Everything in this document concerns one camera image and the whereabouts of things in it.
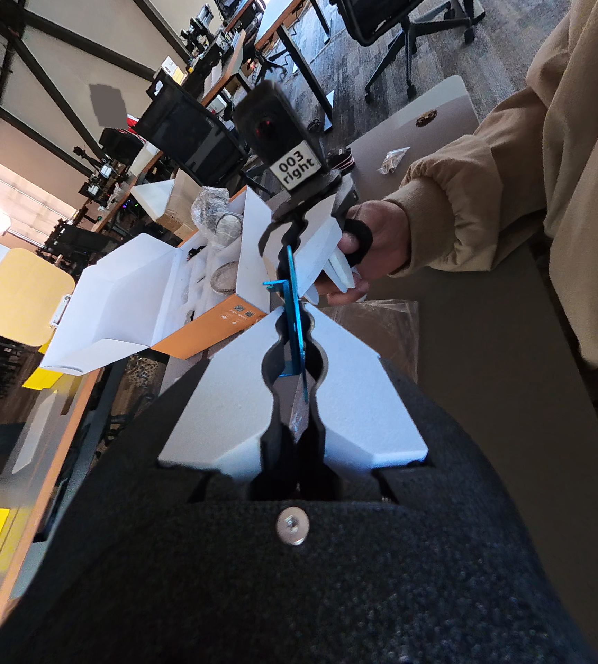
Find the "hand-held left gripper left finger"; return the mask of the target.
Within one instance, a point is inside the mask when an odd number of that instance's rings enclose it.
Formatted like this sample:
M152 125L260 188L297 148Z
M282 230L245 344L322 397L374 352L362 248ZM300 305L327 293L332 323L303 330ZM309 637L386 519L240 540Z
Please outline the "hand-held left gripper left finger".
M157 460L163 467L218 471L250 483L255 497L295 493L293 437L274 383L285 371L282 306L218 351L195 386Z

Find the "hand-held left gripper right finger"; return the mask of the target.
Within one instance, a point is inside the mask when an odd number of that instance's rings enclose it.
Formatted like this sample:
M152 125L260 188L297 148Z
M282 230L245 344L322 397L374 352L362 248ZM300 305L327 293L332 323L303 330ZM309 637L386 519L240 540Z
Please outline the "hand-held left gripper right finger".
M379 354L310 303L302 307L302 326L302 496L337 499L343 481L426 461L428 446Z

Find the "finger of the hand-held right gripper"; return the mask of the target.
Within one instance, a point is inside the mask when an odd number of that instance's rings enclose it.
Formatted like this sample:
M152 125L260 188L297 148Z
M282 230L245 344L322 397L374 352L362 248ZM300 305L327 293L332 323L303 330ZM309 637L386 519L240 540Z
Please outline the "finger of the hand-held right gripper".
M342 255L337 249L342 229L332 216L334 201L324 199L306 213L307 227L300 235L298 249L293 251L298 297L312 305L319 304L320 295L314 283L323 270L330 278L336 277L338 286L343 286L340 275L329 262L335 252Z
M275 282L279 281L278 266L280 263L279 256L287 257L287 250L284 250L284 237L287 233L295 232L297 230L294 219L287 219L283 221L270 220L263 231L259 240L259 253L266 270L266 281Z

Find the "blue metal plate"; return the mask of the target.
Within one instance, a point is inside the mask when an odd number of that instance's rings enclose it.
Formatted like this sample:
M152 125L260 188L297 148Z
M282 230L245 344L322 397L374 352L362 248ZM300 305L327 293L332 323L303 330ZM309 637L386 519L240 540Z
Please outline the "blue metal plate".
M282 294L287 320L290 360L286 361L282 377L300 376L303 385L303 398L309 404L309 390L306 376L306 344L302 324L302 308L298 296L298 280L292 247L286 247L288 278L263 282L270 292Z

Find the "person's right hand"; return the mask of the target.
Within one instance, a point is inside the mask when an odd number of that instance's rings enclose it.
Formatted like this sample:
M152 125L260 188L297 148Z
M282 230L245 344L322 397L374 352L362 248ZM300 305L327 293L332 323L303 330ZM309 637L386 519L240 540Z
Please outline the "person's right hand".
M411 237L405 212L391 201L366 201L347 213L371 231L373 242L357 270L355 287L342 293L330 278L320 274L315 286L330 305L347 305L368 294L372 281L402 268L410 260Z

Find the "black monitor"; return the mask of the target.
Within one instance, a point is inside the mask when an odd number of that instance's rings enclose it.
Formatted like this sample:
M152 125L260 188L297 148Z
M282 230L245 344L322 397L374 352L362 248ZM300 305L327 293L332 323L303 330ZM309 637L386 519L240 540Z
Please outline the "black monitor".
M147 95L151 103L134 131L198 185L225 188L248 161L245 144L215 114L206 109L160 69Z

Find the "crumpled clear plastic wrap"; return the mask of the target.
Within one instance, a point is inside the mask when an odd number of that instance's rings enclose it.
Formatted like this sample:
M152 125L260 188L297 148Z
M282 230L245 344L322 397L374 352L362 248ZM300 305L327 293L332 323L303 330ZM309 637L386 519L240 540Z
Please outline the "crumpled clear plastic wrap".
M230 195L226 188L201 187L191 205L191 216L196 224L206 225L208 217L227 212L229 203Z

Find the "clear plastic bag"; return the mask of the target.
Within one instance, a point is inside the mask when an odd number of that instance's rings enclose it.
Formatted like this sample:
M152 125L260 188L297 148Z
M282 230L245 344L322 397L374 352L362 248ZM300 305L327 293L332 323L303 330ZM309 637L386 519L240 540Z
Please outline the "clear plastic bag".
M419 303L385 299L327 306L322 312L419 382Z

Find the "white table with black legs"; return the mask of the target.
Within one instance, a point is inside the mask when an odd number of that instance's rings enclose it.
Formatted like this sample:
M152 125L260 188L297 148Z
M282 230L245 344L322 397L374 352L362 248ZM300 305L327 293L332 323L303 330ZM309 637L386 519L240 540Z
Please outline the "white table with black legs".
M326 93L312 71L310 64L296 46L288 29L285 27L287 18L303 3L303 1L266 1L261 25L256 36L255 46L263 49L271 40L278 37L297 66L303 78L308 83L313 95L324 111L323 132L328 133L333 128L334 93Z

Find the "small bag of screws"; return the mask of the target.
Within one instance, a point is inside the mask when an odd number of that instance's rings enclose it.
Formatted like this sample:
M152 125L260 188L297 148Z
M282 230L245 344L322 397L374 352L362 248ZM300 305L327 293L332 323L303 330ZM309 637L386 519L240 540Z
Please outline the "small bag of screws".
M407 146L387 152L381 166L378 168L378 173L381 175L393 174L410 149L411 147Z

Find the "small white box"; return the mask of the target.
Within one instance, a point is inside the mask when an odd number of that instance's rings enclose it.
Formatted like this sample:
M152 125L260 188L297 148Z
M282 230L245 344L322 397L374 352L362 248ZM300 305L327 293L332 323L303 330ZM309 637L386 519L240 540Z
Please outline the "small white box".
M175 186L175 179L146 183L131 187L130 195L142 206L153 221L160 219L166 212Z

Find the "white and orange open box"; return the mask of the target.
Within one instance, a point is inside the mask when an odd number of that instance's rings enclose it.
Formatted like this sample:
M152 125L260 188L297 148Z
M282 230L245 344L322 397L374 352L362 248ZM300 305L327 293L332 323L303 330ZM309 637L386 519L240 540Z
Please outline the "white and orange open box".
M268 315L259 240L272 210L245 187L228 211L242 235L217 254L200 232L178 247L141 234L86 268L40 367L80 376L148 348L188 359Z

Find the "black office chair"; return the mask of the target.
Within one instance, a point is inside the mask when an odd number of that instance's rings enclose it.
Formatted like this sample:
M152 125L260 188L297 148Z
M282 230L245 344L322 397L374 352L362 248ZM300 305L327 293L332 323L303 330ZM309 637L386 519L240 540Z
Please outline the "black office chair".
M330 1L344 21L346 31L359 45L368 47L395 27L401 32L390 42L387 54L365 85L365 101L372 101L371 88L383 72L405 50L407 98L417 91L411 80L412 57L417 52L417 39L458 28L464 29L464 43L475 39L475 27L486 17L480 1L441 1L429 12L411 19L410 14L422 1Z

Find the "yellow chair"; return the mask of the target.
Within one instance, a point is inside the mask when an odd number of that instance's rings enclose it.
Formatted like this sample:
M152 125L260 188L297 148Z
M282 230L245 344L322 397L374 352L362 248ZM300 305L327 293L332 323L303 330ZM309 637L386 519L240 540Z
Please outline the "yellow chair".
M0 259L0 336L40 347L54 334L56 313L76 282L65 271L22 248Z

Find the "person's torso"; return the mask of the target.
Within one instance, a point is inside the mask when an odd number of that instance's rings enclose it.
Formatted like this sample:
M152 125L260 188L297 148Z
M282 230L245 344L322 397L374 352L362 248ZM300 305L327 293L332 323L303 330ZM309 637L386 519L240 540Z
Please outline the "person's torso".
M574 1L539 49L527 84L543 128L550 278L598 407L598 1Z

